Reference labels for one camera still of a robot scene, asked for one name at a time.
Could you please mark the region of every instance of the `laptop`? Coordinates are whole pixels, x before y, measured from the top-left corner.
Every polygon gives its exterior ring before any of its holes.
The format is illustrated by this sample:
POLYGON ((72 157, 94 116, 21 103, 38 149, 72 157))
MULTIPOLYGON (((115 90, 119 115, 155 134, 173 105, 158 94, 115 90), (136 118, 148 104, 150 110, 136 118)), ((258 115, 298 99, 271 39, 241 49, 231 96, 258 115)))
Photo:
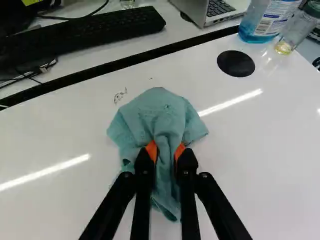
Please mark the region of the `laptop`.
POLYGON ((170 0, 200 28, 244 15, 250 0, 170 0))

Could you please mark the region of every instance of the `desk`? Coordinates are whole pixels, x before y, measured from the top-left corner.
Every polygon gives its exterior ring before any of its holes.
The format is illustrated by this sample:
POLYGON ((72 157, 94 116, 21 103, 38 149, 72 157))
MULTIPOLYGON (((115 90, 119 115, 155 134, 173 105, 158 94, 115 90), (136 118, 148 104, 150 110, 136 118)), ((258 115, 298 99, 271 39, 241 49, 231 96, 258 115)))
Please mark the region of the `desk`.
MULTIPOLYGON (((105 0, 82 0, 70 6, 57 10, 50 14, 60 17, 76 18, 93 12, 103 4, 105 0)), ((152 5, 166 21, 166 26, 162 32, 119 41, 102 46, 76 51, 59 57, 59 63, 50 72, 40 75, 36 79, 42 83, 49 82, 85 69, 89 69, 101 64, 112 62, 128 56, 156 49, 168 44, 176 43, 185 39, 190 39, 199 35, 204 35, 220 29, 238 25, 241 18, 228 20, 214 26, 199 29, 193 23, 187 22, 180 17, 180 12, 167 0, 147 0, 139 6, 152 5)), ((99 13, 113 12, 120 10, 119 0, 110 0, 108 5, 99 13)), ((42 26, 59 23, 58 20, 40 19, 32 26, 40 24, 42 26)), ((22 90, 36 86, 37 83, 29 80, 15 83, 0 90, 0 99, 3 99, 22 90)))
MULTIPOLYGON (((272 47, 230 35, 1 111, 0 239, 77 240, 120 169, 106 128, 120 106, 165 87, 202 116, 210 134, 192 146, 199 171, 212 173, 252 238, 317 240, 319 73, 298 52, 285 57, 272 47), (216 57, 228 49, 251 56, 255 72, 223 73, 216 57), (78 164, 58 165, 70 160, 78 164)), ((201 239, 216 240, 198 200, 197 207, 201 239)), ((134 200, 115 240, 129 239, 133 210, 134 200)), ((152 210, 150 234, 178 240, 181 227, 152 210)))

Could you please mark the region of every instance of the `crumpled towel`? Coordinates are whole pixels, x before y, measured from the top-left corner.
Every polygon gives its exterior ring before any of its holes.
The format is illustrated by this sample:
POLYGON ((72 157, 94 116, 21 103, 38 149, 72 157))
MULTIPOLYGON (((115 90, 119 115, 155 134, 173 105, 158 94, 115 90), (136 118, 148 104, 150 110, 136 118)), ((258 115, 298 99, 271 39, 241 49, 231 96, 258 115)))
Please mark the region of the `crumpled towel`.
POLYGON ((107 135, 119 146, 122 172, 134 173, 134 162, 142 147, 154 140, 158 147, 152 206, 171 221, 181 218, 179 188, 174 176, 174 153, 208 134, 188 100, 162 87, 151 88, 119 108, 107 135))

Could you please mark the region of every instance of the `plastic bottle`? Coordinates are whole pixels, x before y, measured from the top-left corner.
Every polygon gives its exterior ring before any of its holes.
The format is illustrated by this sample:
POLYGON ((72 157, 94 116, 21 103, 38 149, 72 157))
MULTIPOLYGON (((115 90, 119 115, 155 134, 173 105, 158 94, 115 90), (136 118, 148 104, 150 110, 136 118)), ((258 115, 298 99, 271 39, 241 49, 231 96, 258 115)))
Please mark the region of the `plastic bottle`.
POLYGON ((295 14, 281 33, 274 49, 284 55, 290 54, 320 23, 320 2, 308 2, 303 11, 295 14))
POLYGON ((239 26, 248 43, 265 43, 279 34, 302 0, 251 0, 239 26))

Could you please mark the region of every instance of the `glass jar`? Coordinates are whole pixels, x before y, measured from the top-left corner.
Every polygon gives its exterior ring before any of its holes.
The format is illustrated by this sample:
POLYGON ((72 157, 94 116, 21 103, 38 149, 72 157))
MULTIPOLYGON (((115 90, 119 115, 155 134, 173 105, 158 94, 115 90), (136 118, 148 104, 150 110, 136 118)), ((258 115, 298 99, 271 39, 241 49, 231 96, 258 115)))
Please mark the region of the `glass jar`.
POLYGON ((317 26, 320 19, 320 2, 308 2, 303 11, 297 11, 281 33, 274 49, 284 55, 290 54, 317 26))

